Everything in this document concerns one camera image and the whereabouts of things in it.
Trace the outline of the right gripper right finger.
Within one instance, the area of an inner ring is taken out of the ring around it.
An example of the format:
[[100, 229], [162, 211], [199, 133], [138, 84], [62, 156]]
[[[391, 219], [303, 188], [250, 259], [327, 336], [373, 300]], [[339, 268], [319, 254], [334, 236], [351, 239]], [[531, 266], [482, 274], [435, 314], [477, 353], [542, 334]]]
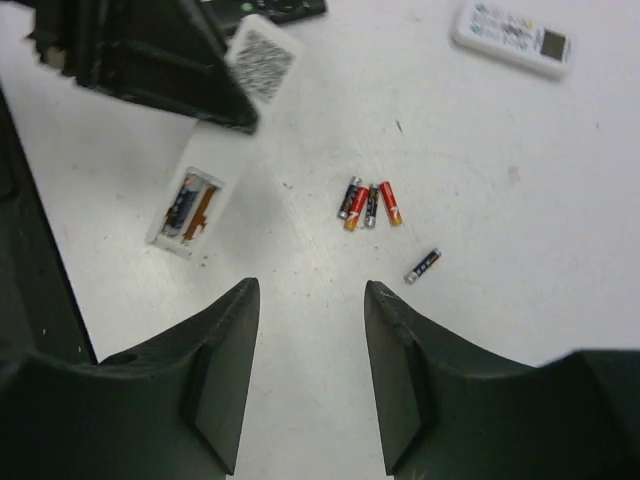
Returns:
[[635, 479], [639, 354], [538, 367], [490, 352], [379, 281], [364, 322], [386, 473], [396, 479]]

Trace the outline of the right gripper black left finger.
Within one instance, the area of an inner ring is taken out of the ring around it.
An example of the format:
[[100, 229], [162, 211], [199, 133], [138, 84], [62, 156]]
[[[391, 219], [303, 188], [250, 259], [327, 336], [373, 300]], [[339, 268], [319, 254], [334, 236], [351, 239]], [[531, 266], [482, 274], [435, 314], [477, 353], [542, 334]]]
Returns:
[[5, 479], [234, 474], [260, 313], [256, 279], [97, 365], [1, 354]]

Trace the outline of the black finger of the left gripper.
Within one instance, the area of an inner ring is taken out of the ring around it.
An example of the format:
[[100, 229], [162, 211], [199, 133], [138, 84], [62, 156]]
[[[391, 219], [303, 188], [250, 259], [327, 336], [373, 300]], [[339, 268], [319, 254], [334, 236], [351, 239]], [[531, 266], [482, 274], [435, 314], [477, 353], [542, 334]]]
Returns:
[[41, 63], [86, 89], [246, 134], [259, 114], [203, 1], [29, 1]]

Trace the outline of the black remote control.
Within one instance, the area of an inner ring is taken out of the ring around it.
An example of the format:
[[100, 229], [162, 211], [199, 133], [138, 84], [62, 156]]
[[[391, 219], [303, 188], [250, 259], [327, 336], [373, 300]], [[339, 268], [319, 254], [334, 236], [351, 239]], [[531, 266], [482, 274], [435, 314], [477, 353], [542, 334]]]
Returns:
[[319, 16], [327, 11], [324, 0], [218, 0], [204, 1], [204, 4], [211, 7], [225, 25], [235, 25], [251, 14], [282, 24]]

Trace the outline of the black battery pair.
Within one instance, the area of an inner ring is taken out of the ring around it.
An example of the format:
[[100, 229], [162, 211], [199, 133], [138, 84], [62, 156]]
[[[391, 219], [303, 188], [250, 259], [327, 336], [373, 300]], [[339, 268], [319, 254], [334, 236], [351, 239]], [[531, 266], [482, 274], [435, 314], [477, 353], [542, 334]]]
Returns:
[[440, 250], [434, 248], [404, 275], [404, 281], [409, 285], [415, 283], [440, 257]]

